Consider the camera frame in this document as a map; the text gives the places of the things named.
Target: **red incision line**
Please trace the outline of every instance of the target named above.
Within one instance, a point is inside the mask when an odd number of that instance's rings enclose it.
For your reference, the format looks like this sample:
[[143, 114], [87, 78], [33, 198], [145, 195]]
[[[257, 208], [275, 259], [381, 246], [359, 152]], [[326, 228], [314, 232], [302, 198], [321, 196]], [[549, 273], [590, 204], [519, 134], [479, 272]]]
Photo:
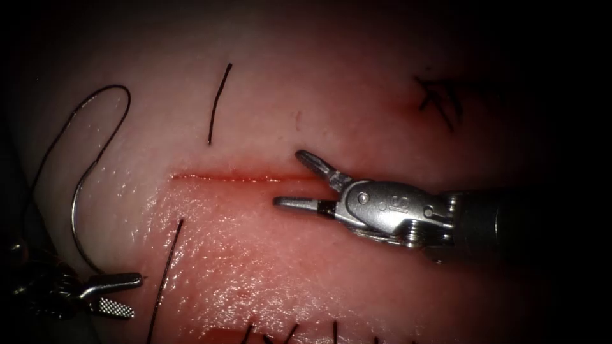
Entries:
[[170, 180], [203, 180], [203, 181], [216, 181], [216, 182], [242, 182], [242, 183], [281, 183], [281, 182], [301, 182], [310, 180], [319, 180], [317, 176], [261, 176], [261, 177], [246, 177], [234, 174], [233, 176], [227, 175], [198, 175], [195, 173], [177, 173], [171, 175]]

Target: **dark vignette background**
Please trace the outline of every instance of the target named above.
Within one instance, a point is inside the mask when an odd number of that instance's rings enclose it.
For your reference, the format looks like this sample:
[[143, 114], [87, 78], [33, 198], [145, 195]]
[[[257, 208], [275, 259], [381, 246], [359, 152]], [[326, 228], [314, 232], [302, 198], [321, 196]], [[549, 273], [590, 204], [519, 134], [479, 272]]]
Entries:
[[[11, 132], [7, 128], [6, 116], [7, 102], [11, 97], [11, 88], [19, 82], [15, 71], [27, 69], [35, 61], [39, 51], [49, 49], [55, 44], [70, 44], [62, 40], [66, 32], [78, 30], [83, 23], [84, 16], [95, 15], [100, 10], [113, 6], [111, 1], [22, 1], [5, 6], [2, 14], [2, 42], [4, 52], [1, 59], [0, 83], [2, 99], [0, 99], [2, 117], [0, 117], [0, 185], [2, 198], [0, 199], [0, 219], [8, 232], [19, 227], [18, 211], [25, 199], [26, 181], [21, 172], [19, 163], [12, 145]], [[131, 10], [139, 6], [156, 6], [152, 1], [141, 4], [132, 2]], [[372, 6], [365, 1], [347, 1], [346, 6]], [[448, 20], [450, 27], [459, 26], [475, 30], [488, 35], [490, 41], [498, 44], [508, 59], [516, 61], [524, 73], [533, 80], [526, 92], [534, 95], [541, 102], [544, 110], [542, 117], [550, 124], [551, 135], [545, 138], [550, 140], [552, 146], [557, 148], [555, 153], [567, 152], [562, 148], [568, 144], [569, 139], [562, 135], [564, 117], [568, 116], [568, 109], [560, 104], [565, 97], [564, 89], [570, 81], [567, 75], [579, 69], [577, 61], [569, 63], [568, 54], [572, 45], [571, 37], [576, 35], [575, 24], [566, 21], [569, 12], [561, 7], [552, 7], [549, 4], [533, 2], [511, 1], [430, 1], [428, 7], [435, 8], [441, 16]], [[563, 185], [561, 181], [569, 168], [558, 162], [559, 171], [551, 175], [551, 180]], [[565, 234], [564, 227], [559, 228], [557, 236]], [[34, 234], [37, 242], [44, 242], [42, 233]], [[536, 341], [574, 342], [574, 341], [601, 341], [593, 317], [598, 308], [589, 309], [585, 298], [582, 297], [583, 288], [578, 288], [581, 282], [575, 274], [578, 262], [567, 252], [559, 254], [559, 268], [555, 278], [557, 288], [554, 289], [554, 304], [551, 306], [549, 317], [541, 319], [541, 326], [545, 329], [545, 338], [534, 338]], [[47, 321], [34, 319], [20, 310], [4, 309], [2, 323], [3, 333], [7, 342], [13, 343], [97, 343], [92, 326], [87, 317], [78, 317], [68, 322]]]

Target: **black suture stitch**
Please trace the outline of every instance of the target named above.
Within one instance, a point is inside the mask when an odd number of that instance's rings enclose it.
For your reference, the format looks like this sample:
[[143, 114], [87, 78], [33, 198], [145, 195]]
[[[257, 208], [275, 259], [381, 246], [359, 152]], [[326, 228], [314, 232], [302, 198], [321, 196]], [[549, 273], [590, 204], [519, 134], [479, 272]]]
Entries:
[[[87, 105], [90, 101], [95, 99], [99, 94], [101, 94], [102, 92], [104, 92], [106, 90], [110, 90], [110, 89], [121, 89], [121, 90], [123, 90], [127, 94], [126, 109], [124, 110], [123, 115], [121, 116], [121, 119], [119, 120], [119, 123], [117, 124], [117, 126], [115, 127], [115, 129], [113, 130], [111, 135], [108, 137], [108, 140], [104, 143], [104, 145], [102, 146], [102, 148], [98, 152], [98, 156], [94, 159], [94, 161], [85, 170], [85, 173], [81, 176], [79, 182], [77, 183], [77, 189], [76, 189], [75, 193], [78, 192], [78, 188], [83, 183], [84, 179], [87, 178], [87, 176], [89, 175], [89, 172], [91, 172], [93, 167], [95, 167], [98, 164], [98, 162], [102, 158], [102, 155], [106, 151], [106, 148], [108, 148], [110, 142], [114, 139], [115, 135], [117, 134], [117, 131], [119, 131], [119, 128], [121, 128], [121, 125], [123, 124], [123, 122], [125, 121], [125, 119], [126, 119], [126, 117], [128, 115], [129, 107], [130, 107], [130, 104], [131, 104], [131, 101], [132, 101], [132, 95], [131, 95], [129, 89], [126, 86], [119, 85], [119, 84], [116, 84], [116, 85], [113, 84], [113, 85], [104, 86], [104, 87], [102, 87], [100, 89], [95, 90], [93, 93], [89, 94], [87, 97], [85, 97], [85, 99], [83, 99], [81, 101], [81, 103], [79, 103], [76, 106], [76, 108], [68, 116], [68, 119], [66, 120], [66, 122], [62, 126], [62, 129], [60, 129], [59, 133], [55, 136], [55, 138], [53, 139], [51, 144], [47, 147], [47, 151], [43, 155], [43, 158], [42, 158], [40, 164], [38, 165], [38, 170], [36, 171], [36, 174], [34, 176], [34, 180], [32, 181], [32, 185], [30, 186], [30, 189], [27, 192], [27, 196], [26, 196], [25, 203], [24, 203], [24, 208], [22, 210], [22, 223], [23, 223], [22, 237], [23, 238], [26, 237], [25, 236], [25, 229], [26, 229], [27, 209], [30, 206], [30, 204], [31, 204], [31, 202], [32, 202], [32, 200], [34, 198], [34, 190], [36, 188], [36, 184], [38, 184], [38, 180], [40, 178], [40, 175], [42, 174], [43, 167], [45, 166], [45, 163], [47, 162], [47, 159], [49, 158], [49, 155], [51, 154], [51, 151], [53, 150], [53, 148], [55, 147], [57, 142], [61, 139], [61, 137], [64, 135], [64, 132], [66, 132], [66, 130], [70, 126], [70, 123], [75, 118], [75, 116], [77, 115], [79, 110], [81, 110], [83, 107], [85, 107], [85, 105]], [[81, 243], [78, 240], [76, 233], [73, 233], [73, 239], [74, 239], [74, 242], [75, 242], [75, 245], [76, 245], [76, 249], [78, 250], [79, 255], [83, 258], [83, 260], [87, 263], [87, 265], [89, 265], [89, 267], [92, 270], [94, 270], [97, 274], [103, 274], [104, 271], [102, 269], [100, 269], [99, 267], [97, 267], [94, 264], [94, 262], [91, 260], [91, 258], [85, 253], [85, 250], [81, 246]]]
[[172, 241], [172, 246], [170, 247], [170, 253], [168, 254], [164, 274], [161, 277], [161, 283], [159, 284], [159, 289], [157, 290], [157, 299], [155, 301], [155, 307], [153, 308], [153, 315], [151, 315], [149, 334], [147, 335], [147, 344], [151, 343], [151, 339], [153, 337], [153, 327], [155, 326], [155, 318], [157, 317], [157, 310], [159, 309], [159, 304], [161, 302], [161, 293], [164, 290], [164, 285], [166, 284], [166, 279], [168, 278], [168, 270], [170, 268], [170, 263], [172, 262], [172, 257], [174, 256], [174, 249], [176, 248], [177, 241], [179, 240], [180, 230], [183, 228], [183, 221], [184, 219], [180, 219], [178, 222], [177, 232], [174, 234], [174, 241]]
[[333, 321], [333, 344], [338, 344], [338, 322]]
[[423, 99], [423, 101], [421, 102], [421, 104], [419, 105], [419, 111], [423, 111], [425, 109], [425, 107], [429, 104], [429, 102], [433, 102], [433, 105], [436, 107], [436, 110], [438, 110], [438, 112], [440, 113], [440, 116], [442, 116], [442, 118], [444, 119], [446, 125], [448, 126], [449, 130], [451, 132], [453, 132], [455, 130], [455, 128], [453, 127], [450, 119], [448, 118], [446, 112], [444, 111], [444, 109], [442, 108], [442, 100], [443, 97], [440, 96], [440, 94], [438, 94], [438, 92], [430, 89], [430, 86], [441, 86], [442, 88], [444, 88], [444, 91], [446, 92], [446, 97], [448, 98], [448, 100], [451, 102], [451, 104], [453, 105], [453, 109], [455, 111], [455, 115], [457, 118], [457, 123], [461, 124], [462, 120], [463, 120], [463, 114], [464, 114], [464, 110], [463, 110], [463, 106], [461, 104], [461, 101], [459, 101], [459, 97], [457, 96], [456, 93], [456, 88], [457, 87], [467, 87], [469, 89], [475, 90], [480, 98], [486, 103], [486, 100], [488, 99], [488, 97], [486, 96], [487, 93], [490, 93], [490, 90], [493, 90], [492, 92], [497, 96], [497, 98], [499, 99], [499, 102], [502, 106], [506, 105], [506, 99], [503, 95], [503, 93], [500, 91], [500, 89], [491, 84], [491, 83], [486, 83], [486, 82], [457, 82], [454, 80], [450, 80], [450, 79], [441, 79], [441, 80], [422, 80], [419, 77], [415, 76], [414, 77], [415, 80], [419, 83], [419, 85], [421, 85], [421, 87], [423, 88], [423, 90], [425, 91], [425, 98]]
[[287, 339], [285, 339], [285, 341], [283, 342], [283, 344], [288, 344], [289, 340], [291, 340], [291, 337], [293, 337], [293, 334], [295, 333], [295, 330], [298, 329], [298, 324], [295, 324], [293, 326], [293, 328], [291, 329], [291, 331], [289, 332], [289, 336], [287, 336]]
[[265, 334], [263, 335], [263, 342], [266, 344], [274, 344], [270, 337], [266, 336]]
[[242, 338], [242, 341], [240, 342], [240, 344], [247, 344], [247, 340], [249, 340], [249, 335], [251, 334], [252, 329], [253, 329], [253, 324], [249, 324], [249, 326], [247, 327], [247, 332], [244, 334], [244, 338]]
[[217, 90], [217, 96], [215, 97], [215, 102], [212, 105], [212, 114], [210, 115], [210, 125], [208, 127], [208, 145], [212, 143], [212, 126], [215, 123], [215, 112], [217, 111], [217, 103], [219, 102], [219, 97], [221, 96], [221, 92], [223, 91], [223, 87], [225, 86], [225, 80], [227, 80], [229, 71], [231, 70], [231, 63], [228, 63], [228, 67], [225, 69], [225, 74], [223, 74], [223, 79], [221, 80], [221, 84], [219, 85], [219, 90]]
[[416, 80], [416, 82], [419, 83], [419, 85], [421, 85], [421, 87], [423, 88], [426, 94], [425, 99], [419, 106], [419, 110], [423, 111], [425, 109], [425, 106], [429, 103], [429, 101], [433, 102], [433, 105], [440, 113], [440, 116], [442, 116], [442, 119], [444, 119], [444, 121], [446, 122], [446, 126], [448, 126], [448, 129], [451, 131], [451, 133], [455, 131], [455, 128], [453, 128], [453, 124], [451, 123], [450, 119], [448, 119], [446, 112], [444, 112], [444, 109], [442, 108], [442, 105], [441, 105], [442, 98], [440, 97], [438, 92], [432, 91], [429, 88], [427, 88], [428, 82], [422, 81], [421, 79], [419, 79], [418, 76], [415, 76], [414, 79]]

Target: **black suture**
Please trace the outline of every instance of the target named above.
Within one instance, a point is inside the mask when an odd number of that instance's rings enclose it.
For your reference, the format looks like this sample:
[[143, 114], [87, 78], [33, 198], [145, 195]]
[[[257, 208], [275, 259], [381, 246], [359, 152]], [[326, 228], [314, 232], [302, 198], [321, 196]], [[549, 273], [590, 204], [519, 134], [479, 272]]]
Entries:
[[333, 321], [333, 344], [338, 344], [338, 322]]
[[251, 334], [252, 329], [253, 329], [253, 324], [249, 324], [249, 326], [247, 327], [247, 332], [244, 334], [244, 338], [242, 338], [242, 341], [240, 342], [240, 344], [247, 344], [247, 341], [249, 340], [249, 335]]
[[223, 87], [225, 86], [225, 80], [228, 78], [229, 71], [231, 70], [231, 63], [228, 63], [228, 67], [225, 69], [225, 74], [223, 74], [223, 79], [221, 80], [221, 84], [219, 86], [219, 90], [217, 90], [217, 96], [215, 97], [215, 102], [212, 105], [212, 114], [210, 115], [210, 125], [208, 127], [208, 145], [212, 143], [212, 127], [215, 124], [215, 112], [217, 111], [217, 103], [219, 102], [219, 97], [221, 96], [221, 92], [223, 91]]
[[168, 253], [168, 260], [166, 261], [166, 267], [164, 268], [164, 274], [161, 277], [161, 283], [159, 284], [159, 289], [157, 290], [157, 298], [155, 300], [155, 307], [153, 307], [153, 314], [151, 315], [151, 323], [149, 324], [149, 334], [147, 335], [147, 344], [151, 343], [151, 339], [153, 337], [153, 327], [155, 326], [155, 318], [157, 317], [157, 310], [159, 309], [159, 304], [161, 302], [161, 293], [164, 291], [164, 286], [166, 284], [166, 279], [168, 278], [168, 269], [170, 268], [170, 263], [172, 262], [172, 257], [174, 256], [174, 249], [177, 246], [177, 241], [179, 240], [180, 229], [183, 228], [184, 219], [180, 219], [178, 222], [177, 232], [174, 234], [174, 240], [172, 241], [172, 246], [170, 247], [170, 253]]
[[285, 341], [283, 342], [283, 344], [288, 344], [289, 340], [291, 340], [291, 337], [293, 337], [293, 334], [295, 333], [295, 330], [298, 329], [298, 324], [295, 324], [293, 326], [293, 328], [291, 329], [291, 332], [289, 332], [289, 336], [287, 336], [287, 339], [285, 339]]
[[[104, 154], [104, 152], [106, 151], [106, 148], [108, 147], [108, 145], [110, 144], [110, 142], [114, 139], [115, 135], [117, 134], [117, 131], [119, 131], [119, 128], [121, 128], [121, 125], [123, 124], [123, 122], [125, 121], [128, 112], [129, 112], [129, 106], [131, 104], [131, 100], [132, 100], [132, 95], [129, 91], [129, 89], [126, 86], [123, 85], [107, 85], [104, 86], [98, 90], [95, 90], [93, 93], [89, 94], [87, 97], [85, 97], [85, 99], [83, 99], [81, 101], [81, 103], [79, 103], [76, 108], [70, 113], [70, 115], [68, 116], [68, 119], [66, 120], [66, 122], [64, 123], [64, 125], [62, 126], [62, 129], [60, 129], [59, 133], [55, 136], [55, 138], [53, 139], [53, 141], [51, 142], [51, 144], [49, 145], [49, 147], [47, 147], [47, 151], [45, 152], [45, 154], [43, 155], [43, 158], [40, 162], [40, 165], [38, 165], [38, 170], [36, 171], [36, 174], [34, 176], [34, 180], [32, 181], [32, 185], [30, 186], [30, 189], [28, 190], [27, 193], [27, 198], [26, 198], [26, 202], [24, 204], [24, 208], [22, 210], [22, 237], [25, 238], [25, 229], [26, 229], [26, 215], [27, 215], [27, 209], [30, 206], [31, 202], [34, 199], [34, 190], [36, 188], [36, 185], [38, 184], [38, 180], [40, 178], [40, 175], [43, 171], [43, 167], [45, 166], [45, 164], [47, 163], [47, 159], [49, 158], [49, 155], [51, 154], [51, 151], [53, 150], [53, 148], [55, 148], [55, 145], [57, 144], [57, 142], [60, 140], [60, 138], [64, 135], [64, 132], [68, 129], [68, 127], [70, 126], [70, 123], [72, 122], [72, 120], [75, 118], [75, 116], [77, 115], [78, 111], [81, 110], [83, 107], [85, 107], [85, 105], [87, 105], [90, 101], [92, 101], [95, 97], [97, 97], [99, 94], [101, 94], [102, 92], [106, 91], [106, 90], [110, 90], [110, 89], [122, 89], [126, 94], [127, 94], [127, 105], [126, 105], [126, 109], [123, 113], [123, 115], [121, 116], [121, 119], [119, 120], [119, 123], [117, 124], [117, 126], [115, 127], [115, 129], [113, 130], [113, 132], [111, 133], [110, 137], [108, 138], [108, 140], [106, 141], [106, 143], [102, 146], [102, 148], [100, 149], [100, 152], [98, 153], [98, 156], [94, 159], [94, 161], [91, 163], [91, 165], [87, 168], [87, 170], [85, 170], [85, 173], [81, 176], [81, 179], [79, 180], [79, 183], [77, 184], [77, 188], [79, 188], [83, 182], [83, 179], [85, 177], [87, 177], [87, 175], [89, 174], [89, 172], [91, 171], [91, 169], [100, 161], [100, 158], [102, 158], [102, 155]], [[81, 257], [83, 258], [83, 260], [87, 263], [87, 265], [89, 265], [90, 268], [92, 268], [96, 273], [98, 274], [102, 274], [104, 273], [104, 271], [102, 269], [100, 269], [99, 267], [97, 267], [92, 260], [89, 258], [89, 256], [85, 253], [85, 250], [83, 249], [83, 247], [81, 246], [80, 241], [78, 240], [76, 233], [73, 233], [73, 239], [75, 241], [75, 245], [76, 248], [78, 249], [78, 253], [81, 255]]]
[[416, 80], [416, 82], [419, 83], [419, 85], [421, 85], [421, 87], [425, 91], [425, 99], [421, 103], [421, 106], [419, 106], [419, 110], [423, 111], [425, 109], [425, 106], [429, 103], [429, 101], [432, 101], [433, 105], [440, 113], [440, 116], [442, 116], [442, 119], [444, 119], [444, 121], [446, 122], [446, 126], [448, 126], [448, 129], [451, 131], [451, 133], [455, 131], [455, 128], [453, 128], [453, 124], [451, 123], [450, 119], [448, 119], [446, 112], [444, 112], [444, 109], [442, 108], [442, 105], [440, 104], [441, 103], [440, 95], [436, 91], [432, 91], [429, 88], [427, 88], [427, 84], [423, 82], [421, 79], [419, 79], [418, 76], [415, 76], [414, 79]]
[[493, 95], [498, 99], [500, 105], [502, 107], [506, 106], [506, 98], [503, 92], [500, 90], [499, 86], [490, 83], [490, 82], [464, 82], [464, 81], [454, 81], [451, 79], [440, 79], [440, 80], [422, 80], [415, 76], [415, 80], [421, 85], [423, 90], [425, 91], [425, 98], [419, 105], [419, 111], [423, 111], [429, 102], [433, 102], [433, 105], [436, 107], [440, 116], [446, 122], [446, 125], [449, 127], [451, 132], [454, 131], [454, 127], [448, 118], [446, 112], [442, 109], [442, 100], [443, 98], [438, 94], [438, 92], [430, 89], [430, 86], [441, 86], [446, 92], [446, 98], [451, 102], [453, 106], [453, 110], [455, 111], [455, 115], [457, 118], [457, 124], [461, 124], [463, 121], [463, 114], [465, 113], [463, 109], [463, 105], [457, 96], [456, 89], [459, 87], [465, 87], [470, 90], [476, 91], [479, 97], [488, 105], [487, 94], [493, 93]]

